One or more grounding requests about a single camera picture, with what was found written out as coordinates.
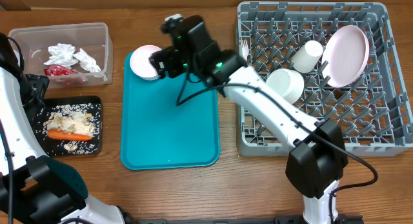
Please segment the pink bowl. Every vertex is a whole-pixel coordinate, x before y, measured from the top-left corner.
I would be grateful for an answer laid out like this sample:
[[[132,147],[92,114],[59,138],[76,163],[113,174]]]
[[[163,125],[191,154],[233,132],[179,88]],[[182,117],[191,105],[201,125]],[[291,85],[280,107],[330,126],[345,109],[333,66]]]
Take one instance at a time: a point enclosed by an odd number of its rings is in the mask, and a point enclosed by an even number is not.
[[[159,75],[149,61],[150,56],[158,51],[160,48],[155,45],[144,45],[137,48],[130,57],[130,68],[133,73],[148,81],[158,79]]]

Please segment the red snack wrapper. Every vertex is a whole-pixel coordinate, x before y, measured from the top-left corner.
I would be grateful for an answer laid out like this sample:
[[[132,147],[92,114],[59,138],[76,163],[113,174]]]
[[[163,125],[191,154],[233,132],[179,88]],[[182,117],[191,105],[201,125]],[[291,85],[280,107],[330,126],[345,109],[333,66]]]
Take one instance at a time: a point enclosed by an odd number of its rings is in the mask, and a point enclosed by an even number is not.
[[[86,79],[79,76],[80,72],[78,72],[77,70],[69,69],[57,64],[50,65],[48,68],[44,69],[44,73],[47,77],[70,75],[71,77],[55,79],[56,83],[67,87],[80,85],[81,83],[84,83],[86,81]]]

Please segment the white tissue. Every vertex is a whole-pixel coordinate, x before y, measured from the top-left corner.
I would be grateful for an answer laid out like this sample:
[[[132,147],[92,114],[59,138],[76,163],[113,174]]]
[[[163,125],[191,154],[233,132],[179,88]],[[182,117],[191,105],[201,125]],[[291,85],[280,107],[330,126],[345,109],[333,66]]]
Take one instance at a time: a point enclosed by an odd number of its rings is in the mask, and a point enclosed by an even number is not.
[[[82,48],[80,48],[79,51],[73,55],[73,57],[79,61],[82,69],[91,73],[101,71],[97,61],[93,57],[89,56]]]
[[[49,60],[45,62],[45,65],[60,65],[71,69],[72,65],[77,64],[79,61],[74,58],[76,48],[73,45],[58,43],[57,45],[48,47],[50,53]]]

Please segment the orange carrot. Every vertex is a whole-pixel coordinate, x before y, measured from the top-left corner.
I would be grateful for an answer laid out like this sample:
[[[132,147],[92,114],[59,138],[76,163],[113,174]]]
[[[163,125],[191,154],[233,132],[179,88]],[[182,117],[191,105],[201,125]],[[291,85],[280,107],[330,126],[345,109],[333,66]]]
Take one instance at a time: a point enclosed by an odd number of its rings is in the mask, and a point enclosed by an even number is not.
[[[69,140],[69,141],[90,141],[92,136],[63,132],[58,129],[51,129],[47,132],[47,136],[51,139]]]

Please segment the peanut shells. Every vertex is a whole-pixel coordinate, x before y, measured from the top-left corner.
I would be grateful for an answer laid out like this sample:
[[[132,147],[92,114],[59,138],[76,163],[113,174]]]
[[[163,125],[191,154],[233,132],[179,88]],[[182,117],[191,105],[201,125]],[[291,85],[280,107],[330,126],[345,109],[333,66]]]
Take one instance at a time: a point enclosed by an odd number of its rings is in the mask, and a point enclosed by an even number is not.
[[[84,112],[71,112],[63,114],[60,112],[53,112],[49,119],[43,123],[47,132],[51,129],[58,129],[63,132],[76,133],[88,136],[94,136],[96,126],[92,123],[93,115]],[[79,148],[78,143],[86,141],[69,141],[63,145],[68,152],[74,152]]]

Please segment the white plastic fork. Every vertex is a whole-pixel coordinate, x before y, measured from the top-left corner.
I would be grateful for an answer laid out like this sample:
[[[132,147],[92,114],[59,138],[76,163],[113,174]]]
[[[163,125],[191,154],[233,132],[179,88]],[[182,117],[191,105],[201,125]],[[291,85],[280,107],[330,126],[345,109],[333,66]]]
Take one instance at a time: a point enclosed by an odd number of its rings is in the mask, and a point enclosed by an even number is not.
[[[242,56],[245,61],[248,61],[248,55],[249,55],[249,42],[244,39],[241,42],[241,51],[242,51]]]

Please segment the white bowl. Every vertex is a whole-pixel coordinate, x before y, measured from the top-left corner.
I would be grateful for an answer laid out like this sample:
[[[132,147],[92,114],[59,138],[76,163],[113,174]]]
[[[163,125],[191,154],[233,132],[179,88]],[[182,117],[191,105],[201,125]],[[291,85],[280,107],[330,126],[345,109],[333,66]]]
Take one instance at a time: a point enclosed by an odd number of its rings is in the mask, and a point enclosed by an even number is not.
[[[304,91],[303,76],[286,68],[273,71],[267,77],[266,84],[290,104],[294,104]]]

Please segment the white paper cup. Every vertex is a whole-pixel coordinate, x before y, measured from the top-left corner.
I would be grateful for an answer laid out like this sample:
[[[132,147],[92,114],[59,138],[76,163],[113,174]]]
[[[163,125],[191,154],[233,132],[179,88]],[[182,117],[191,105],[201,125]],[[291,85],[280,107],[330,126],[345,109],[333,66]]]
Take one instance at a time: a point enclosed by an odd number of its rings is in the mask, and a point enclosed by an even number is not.
[[[309,73],[314,69],[322,54],[321,43],[310,40],[293,55],[293,68],[300,73]]]

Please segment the white plate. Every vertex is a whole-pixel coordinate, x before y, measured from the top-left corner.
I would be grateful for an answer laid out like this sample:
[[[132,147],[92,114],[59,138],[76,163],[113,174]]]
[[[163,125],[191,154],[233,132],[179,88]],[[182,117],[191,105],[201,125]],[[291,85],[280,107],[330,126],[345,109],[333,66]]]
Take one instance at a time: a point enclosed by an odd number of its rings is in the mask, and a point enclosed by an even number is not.
[[[341,88],[353,83],[364,71],[370,46],[367,36],[357,26],[344,26],[329,39],[323,53],[322,63],[327,65],[322,70],[327,84]]]

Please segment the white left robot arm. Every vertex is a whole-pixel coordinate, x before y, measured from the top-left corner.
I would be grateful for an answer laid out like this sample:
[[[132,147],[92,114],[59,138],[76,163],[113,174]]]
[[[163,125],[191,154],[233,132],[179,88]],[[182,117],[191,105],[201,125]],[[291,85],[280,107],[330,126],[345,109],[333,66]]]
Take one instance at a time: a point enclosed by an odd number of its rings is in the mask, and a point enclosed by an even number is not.
[[[9,223],[134,223],[88,193],[78,171],[50,158],[32,122],[45,107],[49,79],[24,73],[17,42],[1,35],[1,210]]]

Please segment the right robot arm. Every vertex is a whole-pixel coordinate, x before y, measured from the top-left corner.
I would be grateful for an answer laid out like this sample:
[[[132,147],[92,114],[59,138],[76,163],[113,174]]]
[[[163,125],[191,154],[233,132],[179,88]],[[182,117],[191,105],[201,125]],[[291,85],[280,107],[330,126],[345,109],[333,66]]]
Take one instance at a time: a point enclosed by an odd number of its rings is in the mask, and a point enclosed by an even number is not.
[[[159,77],[194,74],[204,89],[182,98],[176,105],[217,90],[247,109],[288,150],[285,173],[303,195],[304,212],[292,217],[298,223],[362,223],[361,216],[339,215],[336,194],[366,187],[378,180],[375,168],[346,151],[341,127],[333,120],[318,121],[276,94],[252,66],[233,50],[221,50],[199,15],[179,14],[165,19],[161,31],[172,46],[153,53],[149,61]]]

